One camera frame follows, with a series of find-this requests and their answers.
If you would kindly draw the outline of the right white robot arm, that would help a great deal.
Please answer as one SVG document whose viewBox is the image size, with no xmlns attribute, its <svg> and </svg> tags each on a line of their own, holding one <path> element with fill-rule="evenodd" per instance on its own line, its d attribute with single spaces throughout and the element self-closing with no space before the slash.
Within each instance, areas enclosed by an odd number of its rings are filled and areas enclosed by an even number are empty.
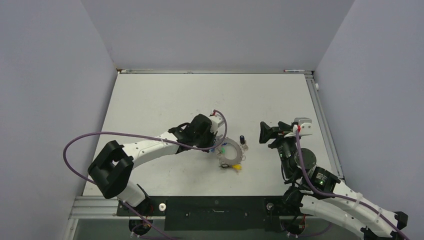
<svg viewBox="0 0 424 240">
<path fill-rule="evenodd" d="M 318 166 L 316 155 L 300 140 L 313 134 L 312 120 L 298 117 L 292 123 L 269 126 L 260 122 L 259 143 L 275 149 L 284 183 L 282 207 L 295 216 L 310 215 L 349 230 L 362 240 L 406 240 L 402 232 L 408 215 L 389 211 L 354 191 L 338 176 Z"/>
</svg>

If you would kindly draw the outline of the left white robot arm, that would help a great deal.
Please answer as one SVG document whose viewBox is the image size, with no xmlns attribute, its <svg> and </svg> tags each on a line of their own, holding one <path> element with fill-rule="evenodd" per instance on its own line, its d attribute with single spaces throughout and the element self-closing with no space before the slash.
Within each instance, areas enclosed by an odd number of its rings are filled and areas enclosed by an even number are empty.
<svg viewBox="0 0 424 240">
<path fill-rule="evenodd" d="M 225 124 L 222 115 L 198 114 L 189 123 L 172 127 L 142 141 L 120 144 L 108 142 L 88 167 L 88 175 L 106 199 L 118 198 L 129 205 L 136 215 L 149 208 L 149 196 L 144 189 L 131 182 L 133 169 L 152 160 L 176 155 L 188 150 L 208 152 L 214 147 L 219 127 Z"/>
</svg>

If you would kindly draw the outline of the marker pen at wall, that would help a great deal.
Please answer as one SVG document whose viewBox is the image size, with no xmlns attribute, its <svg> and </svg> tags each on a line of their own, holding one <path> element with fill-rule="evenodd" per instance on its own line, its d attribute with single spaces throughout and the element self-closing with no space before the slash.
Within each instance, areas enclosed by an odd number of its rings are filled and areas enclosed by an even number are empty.
<svg viewBox="0 0 424 240">
<path fill-rule="evenodd" d="M 285 73 L 292 73 L 292 74 L 296 73 L 297 74 L 297 73 L 305 73 L 306 70 L 302 70 L 302 69 L 285 69 L 284 72 Z"/>
</svg>

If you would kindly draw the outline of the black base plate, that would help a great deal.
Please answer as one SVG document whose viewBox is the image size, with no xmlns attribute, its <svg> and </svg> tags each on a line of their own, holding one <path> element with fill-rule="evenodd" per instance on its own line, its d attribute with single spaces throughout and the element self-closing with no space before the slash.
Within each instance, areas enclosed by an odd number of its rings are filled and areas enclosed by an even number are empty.
<svg viewBox="0 0 424 240">
<path fill-rule="evenodd" d="M 151 196 L 148 203 L 131 211 L 120 201 L 119 217 L 139 215 L 163 220 L 165 231 L 242 231 L 264 229 L 278 232 L 294 218 L 302 218 L 299 205 L 277 196 Z"/>
</svg>

